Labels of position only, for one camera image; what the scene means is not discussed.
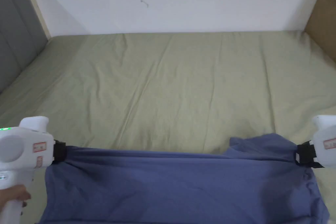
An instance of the headboard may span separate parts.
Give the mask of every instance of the headboard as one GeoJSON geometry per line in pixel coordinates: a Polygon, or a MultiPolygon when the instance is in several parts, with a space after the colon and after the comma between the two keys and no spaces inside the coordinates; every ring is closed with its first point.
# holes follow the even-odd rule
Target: headboard
{"type": "Polygon", "coordinates": [[[0,93],[47,43],[30,0],[0,0],[0,93]]]}

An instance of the mattress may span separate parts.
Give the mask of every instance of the mattress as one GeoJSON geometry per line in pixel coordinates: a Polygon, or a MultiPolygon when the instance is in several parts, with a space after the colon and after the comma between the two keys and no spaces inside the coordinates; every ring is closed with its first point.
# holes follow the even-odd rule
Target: mattress
{"type": "MultiPolygon", "coordinates": [[[[223,153],[230,137],[299,144],[336,114],[336,66],[306,33],[62,36],[0,95],[0,125],[50,118],[55,139],[104,149],[223,153]]],[[[336,170],[314,170],[336,219],[336,170]]],[[[46,205],[38,171],[23,223],[46,205]]]]}

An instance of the blue t-shirt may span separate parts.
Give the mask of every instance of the blue t-shirt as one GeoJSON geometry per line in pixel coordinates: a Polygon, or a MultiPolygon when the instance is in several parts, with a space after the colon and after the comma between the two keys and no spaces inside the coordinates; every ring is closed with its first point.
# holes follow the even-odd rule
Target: blue t-shirt
{"type": "Polygon", "coordinates": [[[43,224],[326,223],[296,145],[276,134],[230,139],[223,155],[68,146],[46,171],[43,224]]]}

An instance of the white wall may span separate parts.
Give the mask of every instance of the white wall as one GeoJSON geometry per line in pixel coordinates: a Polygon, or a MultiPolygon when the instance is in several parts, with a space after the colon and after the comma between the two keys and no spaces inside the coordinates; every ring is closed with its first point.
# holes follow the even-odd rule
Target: white wall
{"type": "Polygon", "coordinates": [[[51,35],[57,36],[119,32],[303,30],[316,0],[37,2],[51,35]]]}

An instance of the wooden bed frame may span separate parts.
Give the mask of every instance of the wooden bed frame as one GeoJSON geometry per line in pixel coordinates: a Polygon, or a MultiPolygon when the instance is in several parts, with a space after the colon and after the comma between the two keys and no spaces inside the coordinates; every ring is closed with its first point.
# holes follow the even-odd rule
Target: wooden bed frame
{"type": "MultiPolygon", "coordinates": [[[[50,32],[38,8],[31,0],[48,39],[50,32]]],[[[305,31],[336,62],[336,0],[318,0],[305,31]]]]}

